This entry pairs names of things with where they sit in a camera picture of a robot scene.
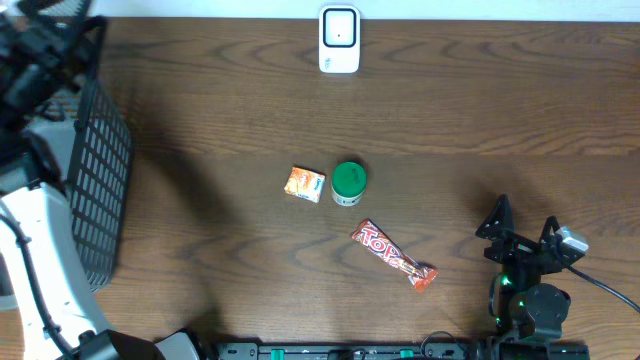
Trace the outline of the orange snack packet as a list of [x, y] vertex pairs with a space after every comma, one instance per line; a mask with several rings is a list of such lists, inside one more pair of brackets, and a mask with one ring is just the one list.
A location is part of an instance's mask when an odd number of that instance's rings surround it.
[[318, 203], [325, 184], [326, 176], [312, 170], [293, 167], [284, 186], [286, 194]]

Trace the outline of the green lid jar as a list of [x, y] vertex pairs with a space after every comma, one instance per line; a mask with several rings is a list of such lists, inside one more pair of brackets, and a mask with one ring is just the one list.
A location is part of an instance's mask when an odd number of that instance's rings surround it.
[[340, 163], [331, 177], [332, 199], [340, 206], [355, 206], [364, 195], [366, 186], [367, 174], [360, 164]]

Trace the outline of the red Top chocolate bar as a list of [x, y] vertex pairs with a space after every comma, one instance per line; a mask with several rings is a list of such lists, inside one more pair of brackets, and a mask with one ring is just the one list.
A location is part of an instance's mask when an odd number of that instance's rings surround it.
[[412, 287], [423, 292], [437, 277], [438, 271], [406, 255], [386, 233], [370, 219], [363, 220], [350, 237], [390, 267], [403, 272]]

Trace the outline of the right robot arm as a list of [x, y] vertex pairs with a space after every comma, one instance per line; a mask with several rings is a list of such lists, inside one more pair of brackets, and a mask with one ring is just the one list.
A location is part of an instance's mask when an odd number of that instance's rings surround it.
[[538, 241], [515, 231], [508, 196], [500, 195], [475, 235], [489, 240], [484, 257], [500, 264], [489, 290], [489, 314], [496, 318], [496, 334], [476, 345], [478, 359], [550, 359], [551, 343], [562, 336], [571, 304], [563, 290], [544, 283], [544, 275], [559, 273], [561, 242], [557, 221], [545, 222]]

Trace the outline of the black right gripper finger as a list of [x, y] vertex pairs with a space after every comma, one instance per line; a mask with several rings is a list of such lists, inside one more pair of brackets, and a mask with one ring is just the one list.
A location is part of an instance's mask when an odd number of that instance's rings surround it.
[[539, 246], [541, 250], [556, 248], [559, 242], [556, 231], [560, 229], [559, 222], [555, 216], [546, 219], [539, 238]]
[[511, 205], [508, 196], [502, 194], [496, 200], [493, 210], [476, 230], [475, 236], [482, 239], [503, 239], [514, 231]]

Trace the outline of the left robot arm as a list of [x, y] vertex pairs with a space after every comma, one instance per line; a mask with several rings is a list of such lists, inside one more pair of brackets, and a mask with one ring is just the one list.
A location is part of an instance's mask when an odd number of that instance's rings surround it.
[[28, 359], [206, 359], [189, 330], [116, 331], [111, 281], [134, 145], [101, 85], [108, 29], [87, 1], [1, 5], [1, 270]]

